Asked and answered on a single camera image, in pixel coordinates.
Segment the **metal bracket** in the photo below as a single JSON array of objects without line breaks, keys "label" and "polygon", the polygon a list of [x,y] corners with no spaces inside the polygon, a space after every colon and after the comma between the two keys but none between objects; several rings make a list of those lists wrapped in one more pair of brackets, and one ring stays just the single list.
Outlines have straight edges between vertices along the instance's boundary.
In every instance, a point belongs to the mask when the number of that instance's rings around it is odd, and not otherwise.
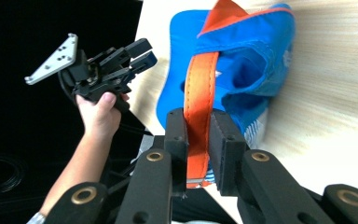
[{"label": "metal bracket", "polygon": [[54,75],[70,66],[76,60],[77,35],[68,34],[68,38],[45,60],[42,65],[29,77],[25,77],[28,85]]}]

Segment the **table surface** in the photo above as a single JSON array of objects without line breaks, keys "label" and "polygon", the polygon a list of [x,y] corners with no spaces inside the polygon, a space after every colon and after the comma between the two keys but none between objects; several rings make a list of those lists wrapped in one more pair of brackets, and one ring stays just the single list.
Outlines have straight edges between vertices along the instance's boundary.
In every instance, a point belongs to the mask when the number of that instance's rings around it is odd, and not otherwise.
[{"label": "table surface", "polygon": [[[156,106],[169,69],[171,18],[188,9],[211,9],[215,2],[144,0],[136,39],[149,40],[158,63],[133,80],[130,104],[153,134],[164,134]],[[248,12],[278,3],[235,2]],[[338,183],[358,188],[358,1],[286,3],[296,16],[293,61],[271,101],[260,149],[274,154],[301,186],[317,193]],[[232,198],[225,203],[214,187],[208,191],[238,220]]]}]

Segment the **mounting hole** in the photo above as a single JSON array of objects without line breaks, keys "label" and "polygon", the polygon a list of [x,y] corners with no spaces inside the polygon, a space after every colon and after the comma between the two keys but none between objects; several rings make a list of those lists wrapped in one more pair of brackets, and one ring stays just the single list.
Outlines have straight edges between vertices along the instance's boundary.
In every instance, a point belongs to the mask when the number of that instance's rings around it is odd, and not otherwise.
[{"label": "mounting hole", "polygon": [[95,187],[85,187],[78,189],[71,198],[74,204],[83,204],[91,202],[97,196],[97,189]]},{"label": "mounting hole", "polygon": [[317,224],[319,223],[314,217],[307,213],[298,213],[298,220],[300,220],[304,224]]},{"label": "mounting hole", "polygon": [[164,158],[164,156],[159,152],[151,152],[147,154],[146,157],[149,161],[161,161],[162,158]]},{"label": "mounting hole", "polygon": [[137,212],[133,215],[133,223],[144,224],[149,219],[149,215],[146,212]]},{"label": "mounting hole", "polygon": [[135,68],[134,72],[135,72],[135,73],[139,73],[139,71],[142,71],[142,70],[144,70],[145,68],[146,68],[146,65],[142,65],[142,66],[140,66],[140,67]]},{"label": "mounting hole", "polygon": [[269,156],[267,154],[265,154],[265,153],[262,153],[262,152],[252,153],[252,158],[255,161],[269,161]]},{"label": "mounting hole", "polygon": [[235,135],[229,135],[229,136],[227,137],[227,140],[229,140],[229,141],[234,141],[234,140],[235,140]]},{"label": "mounting hole", "polygon": [[358,193],[348,189],[340,189],[337,191],[337,196],[342,202],[358,207]]}]

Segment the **black cable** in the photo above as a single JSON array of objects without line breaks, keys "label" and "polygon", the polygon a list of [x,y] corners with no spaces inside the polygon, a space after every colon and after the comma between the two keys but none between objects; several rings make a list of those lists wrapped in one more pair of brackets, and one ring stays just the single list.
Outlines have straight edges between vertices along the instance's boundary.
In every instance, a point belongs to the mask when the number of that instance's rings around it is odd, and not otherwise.
[{"label": "black cable", "polygon": [[135,165],[136,165],[137,161],[138,161],[138,159],[136,159],[133,163],[131,163],[129,166],[127,166],[127,168],[121,172],[121,175],[124,175],[124,176],[130,175],[130,173],[135,169]]},{"label": "black cable", "polygon": [[120,123],[120,129],[123,130],[123,131],[127,131],[129,133],[137,133],[137,134],[140,134],[140,135],[149,135],[149,136],[153,136],[153,134],[149,131],[145,131],[143,129],[140,129],[140,128],[135,128],[133,126],[130,126],[128,124],[125,124],[125,123]]},{"label": "black cable", "polygon": [[77,106],[76,103],[76,98],[75,96],[72,94],[72,88],[70,88],[68,85],[66,85],[65,81],[63,80],[63,74],[62,72],[58,73],[58,80],[60,81],[60,86],[61,89],[63,90],[63,93],[65,93],[66,97],[68,97],[68,99],[72,102],[72,104],[74,104],[75,106]]},{"label": "black cable", "polygon": [[13,175],[7,181],[0,183],[0,192],[7,192],[20,184],[27,166],[24,161],[8,154],[0,154],[0,162],[6,163],[13,168]]}]

